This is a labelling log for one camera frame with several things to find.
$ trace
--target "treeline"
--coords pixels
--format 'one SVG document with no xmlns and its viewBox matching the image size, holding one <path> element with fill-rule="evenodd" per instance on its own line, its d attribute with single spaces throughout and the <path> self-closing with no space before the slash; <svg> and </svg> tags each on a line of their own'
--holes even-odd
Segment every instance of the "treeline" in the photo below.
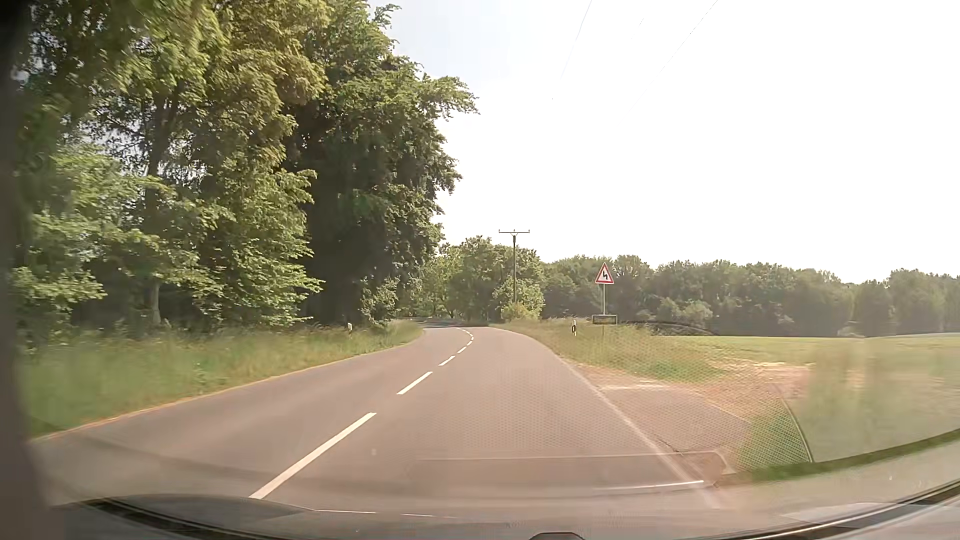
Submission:
<svg viewBox="0 0 960 540">
<path fill-rule="evenodd" d="M 822 270 L 726 260 L 657 268 L 633 255 L 544 263 L 521 248 L 514 306 L 512 249 L 482 236 L 442 246 L 403 312 L 484 320 L 590 316 L 602 310 L 593 280 L 603 262 L 615 280 L 607 287 L 607 310 L 621 321 L 682 321 L 730 335 L 960 331 L 960 280 L 902 269 L 883 282 L 854 284 Z"/>
<path fill-rule="evenodd" d="M 17 68 L 21 335 L 387 316 L 474 111 L 360 0 L 40 0 Z"/>
</svg>

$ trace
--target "red-bordered sign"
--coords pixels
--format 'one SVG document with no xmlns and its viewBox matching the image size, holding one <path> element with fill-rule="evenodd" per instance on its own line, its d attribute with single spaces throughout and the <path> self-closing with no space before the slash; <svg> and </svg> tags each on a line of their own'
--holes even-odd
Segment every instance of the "red-bordered sign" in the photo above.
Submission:
<svg viewBox="0 0 960 540">
<path fill-rule="evenodd" d="M 604 262 L 603 266 L 600 267 L 600 271 L 597 272 L 597 279 L 593 280 L 594 283 L 599 283 L 601 285 L 612 285 L 613 284 L 613 275 L 610 273 L 610 269 L 607 268 L 607 263 Z"/>
</svg>

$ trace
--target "small rectangular sign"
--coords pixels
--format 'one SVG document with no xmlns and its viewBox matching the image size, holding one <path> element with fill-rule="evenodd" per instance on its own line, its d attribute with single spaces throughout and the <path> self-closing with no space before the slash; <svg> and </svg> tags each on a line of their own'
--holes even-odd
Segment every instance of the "small rectangular sign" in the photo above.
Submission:
<svg viewBox="0 0 960 540">
<path fill-rule="evenodd" d="M 606 315 L 591 315 L 590 322 L 595 325 L 615 325 L 616 315 L 610 313 Z"/>
</svg>

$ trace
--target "asphalt road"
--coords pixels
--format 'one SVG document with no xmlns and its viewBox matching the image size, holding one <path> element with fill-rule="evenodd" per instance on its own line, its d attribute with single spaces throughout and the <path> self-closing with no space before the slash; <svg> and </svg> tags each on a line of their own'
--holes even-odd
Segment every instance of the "asphalt road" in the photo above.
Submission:
<svg viewBox="0 0 960 540">
<path fill-rule="evenodd" d="M 651 492 L 654 504 L 677 490 L 691 507 L 715 503 L 547 348 L 493 328 L 427 329 L 33 449 L 51 503 L 189 493 L 372 511 Z"/>
</svg>

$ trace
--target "overcast sky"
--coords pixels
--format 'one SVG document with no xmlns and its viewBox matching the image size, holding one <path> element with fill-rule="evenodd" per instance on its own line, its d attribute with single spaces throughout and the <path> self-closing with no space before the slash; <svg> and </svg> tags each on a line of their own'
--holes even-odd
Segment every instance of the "overcast sky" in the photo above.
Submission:
<svg viewBox="0 0 960 540">
<path fill-rule="evenodd" d="M 561 78 L 588 1 L 394 0 L 398 51 L 479 98 L 447 240 L 960 274 L 960 2 L 593 0 Z"/>
</svg>

